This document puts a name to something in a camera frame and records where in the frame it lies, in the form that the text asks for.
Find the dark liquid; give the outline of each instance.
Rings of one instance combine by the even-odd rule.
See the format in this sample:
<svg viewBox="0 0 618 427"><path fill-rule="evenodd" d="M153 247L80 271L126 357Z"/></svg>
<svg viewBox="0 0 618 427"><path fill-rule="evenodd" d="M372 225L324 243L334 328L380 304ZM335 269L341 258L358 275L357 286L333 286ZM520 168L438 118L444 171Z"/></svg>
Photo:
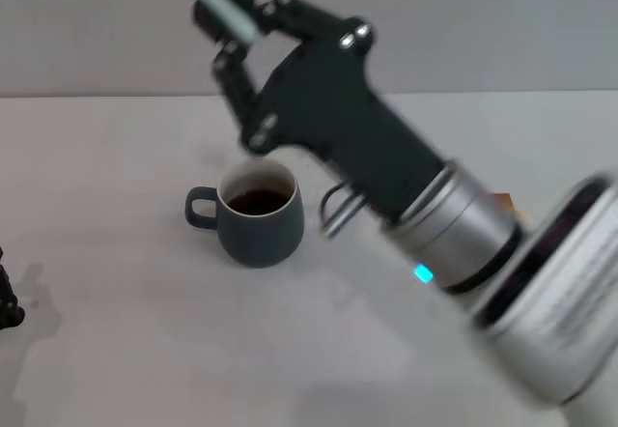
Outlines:
<svg viewBox="0 0 618 427"><path fill-rule="evenodd" d="M275 190L258 188L244 192L234 198L228 206L235 212L257 216L276 212L286 203L290 197Z"/></svg>

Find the white table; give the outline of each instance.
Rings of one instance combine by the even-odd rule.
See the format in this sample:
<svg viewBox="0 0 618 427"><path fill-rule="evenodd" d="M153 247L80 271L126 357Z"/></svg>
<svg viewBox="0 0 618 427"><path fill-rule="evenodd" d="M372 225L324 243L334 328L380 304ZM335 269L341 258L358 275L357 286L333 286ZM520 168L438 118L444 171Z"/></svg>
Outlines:
<svg viewBox="0 0 618 427"><path fill-rule="evenodd" d="M496 145L484 120L499 133L505 100L515 113L559 97L482 96L395 101L493 189L525 210L548 206L587 168L534 198L526 161L479 155ZM463 128L476 140L458 148ZM518 144L525 158L539 157L535 139ZM410 276L369 215L320 239L332 181L310 157L273 154L297 174L307 212L284 264L244 269L189 227L184 196L245 158L236 141L217 98L0 100L0 245L27 312L0 332L0 425L562 425L512 396L454 305Z"/></svg>

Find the robotic arm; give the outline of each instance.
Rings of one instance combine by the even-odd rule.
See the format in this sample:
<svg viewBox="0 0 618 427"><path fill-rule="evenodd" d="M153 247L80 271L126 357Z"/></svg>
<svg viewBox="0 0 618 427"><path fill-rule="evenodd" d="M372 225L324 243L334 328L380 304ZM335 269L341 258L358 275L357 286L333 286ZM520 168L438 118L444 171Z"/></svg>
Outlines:
<svg viewBox="0 0 618 427"><path fill-rule="evenodd" d="M212 69L256 156L295 145L352 195L323 221L332 238L363 207L382 232L471 317L472 331L510 379L562 410L571 425L617 426L618 185L577 186L526 238L459 164L445 160L368 86L376 33L301 0L198 0L196 25L220 43ZM280 31L296 49L256 91L243 61Z"/></svg>

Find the mug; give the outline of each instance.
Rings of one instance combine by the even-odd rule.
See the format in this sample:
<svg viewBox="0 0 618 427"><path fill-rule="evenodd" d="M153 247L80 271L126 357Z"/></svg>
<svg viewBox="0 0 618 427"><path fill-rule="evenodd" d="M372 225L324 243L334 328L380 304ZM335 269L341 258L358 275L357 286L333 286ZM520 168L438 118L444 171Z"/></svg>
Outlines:
<svg viewBox="0 0 618 427"><path fill-rule="evenodd" d="M215 202L215 217L195 213L196 200ZM236 166L217 188L192 188L184 216L194 227L216 230L228 254L251 268L285 260L304 234L298 181L284 165L267 159Z"/></svg>

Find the mug handle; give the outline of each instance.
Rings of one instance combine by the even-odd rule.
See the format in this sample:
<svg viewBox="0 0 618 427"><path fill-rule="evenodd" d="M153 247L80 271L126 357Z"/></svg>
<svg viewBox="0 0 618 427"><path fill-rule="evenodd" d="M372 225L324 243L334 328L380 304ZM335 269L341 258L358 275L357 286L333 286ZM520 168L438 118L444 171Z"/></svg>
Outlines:
<svg viewBox="0 0 618 427"><path fill-rule="evenodd" d="M184 217L186 217L186 222L200 229L216 230L216 217L202 216L193 211L193 202L196 200L211 200L215 202L216 188L193 187L189 190L189 193L186 194L186 201L184 202Z"/></svg>

